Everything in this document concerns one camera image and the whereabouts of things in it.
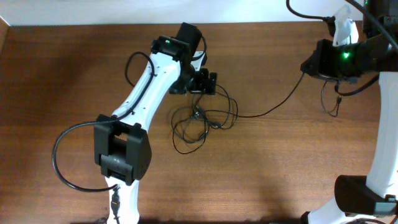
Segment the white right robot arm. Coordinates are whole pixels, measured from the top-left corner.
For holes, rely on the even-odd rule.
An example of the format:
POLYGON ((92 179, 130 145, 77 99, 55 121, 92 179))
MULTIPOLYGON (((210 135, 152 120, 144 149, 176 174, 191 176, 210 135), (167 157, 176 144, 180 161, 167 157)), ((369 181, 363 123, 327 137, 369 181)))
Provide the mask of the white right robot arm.
POLYGON ((301 223, 378 223, 382 217, 397 222, 397 1, 365 1, 350 4, 363 13, 360 42, 352 35, 349 8, 333 17, 333 40, 319 40, 313 54, 300 69, 304 74, 334 82, 335 91, 343 81, 361 75, 377 75, 352 91, 355 95, 374 83, 381 92, 381 112, 376 150, 368 175, 340 175, 334 196, 322 207, 304 213, 301 223))

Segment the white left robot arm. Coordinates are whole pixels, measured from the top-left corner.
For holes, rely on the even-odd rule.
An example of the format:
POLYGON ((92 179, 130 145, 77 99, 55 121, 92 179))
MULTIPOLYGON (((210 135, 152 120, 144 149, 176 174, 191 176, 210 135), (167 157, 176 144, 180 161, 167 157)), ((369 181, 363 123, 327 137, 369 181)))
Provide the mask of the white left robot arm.
POLYGON ((138 223, 139 181, 152 158, 148 130, 167 93, 213 95, 216 73, 204 64, 197 47, 203 38, 182 23, 175 37, 160 36, 151 45, 148 64, 133 91, 111 116, 99 115, 94 126, 95 164, 109 187, 109 217, 104 223, 138 223))

